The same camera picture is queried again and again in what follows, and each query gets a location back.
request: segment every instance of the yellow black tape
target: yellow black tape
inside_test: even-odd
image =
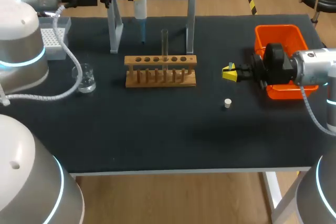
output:
[[[256,4],[254,3],[254,0],[248,0],[248,2],[250,4],[250,9],[251,9],[252,15],[258,15]]]

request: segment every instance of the black tabletop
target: black tabletop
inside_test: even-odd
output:
[[[124,19],[118,55],[109,53],[107,19],[73,18],[69,46],[94,68],[97,88],[57,102],[17,100],[0,113],[24,123],[73,173],[128,170],[300,167],[313,165],[334,140],[312,122],[302,101],[275,101],[252,82],[221,78],[229,62],[246,62],[260,24],[295,24],[309,48],[321,42],[306,15],[197,17],[196,87],[126,89],[125,55],[185,54],[185,17],[148,18],[140,43]],[[73,85],[69,58],[49,62],[48,79],[29,93],[59,94]],[[326,87],[309,97],[326,123]],[[225,98],[232,100],[223,110]]]

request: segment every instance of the orange plastic bin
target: orange plastic bin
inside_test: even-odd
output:
[[[257,26],[255,52],[264,58],[264,52],[268,43],[281,43],[288,57],[298,50],[307,50],[305,40],[300,29],[295,25],[261,25]],[[306,95],[309,96],[319,86],[305,86]],[[272,99],[302,99],[300,88],[293,84],[269,85],[267,94]]]

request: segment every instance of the wooden floor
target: wooden floor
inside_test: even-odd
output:
[[[133,16],[133,4],[118,0],[122,16]],[[259,15],[313,11],[298,0],[254,0]],[[197,0],[197,15],[251,15],[248,0]],[[187,1],[148,0],[148,16],[184,16]],[[106,17],[102,5],[68,9],[65,15]],[[336,47],[336,15],[321,14],[317,31]],[[296,173],[277,173],[286,193]],[[82,177],[85,224],[217,224],[270,223],[263,181],[257,173]],[[287,224],[298,223],[295,216]]]

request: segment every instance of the glass test tube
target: glass test tube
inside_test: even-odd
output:
[[[168,60],[168,30],[162,29],[161,30],[161,53],[162,53],[162,60]],[[162,69],[168,69],[168,65],[162,65]]]

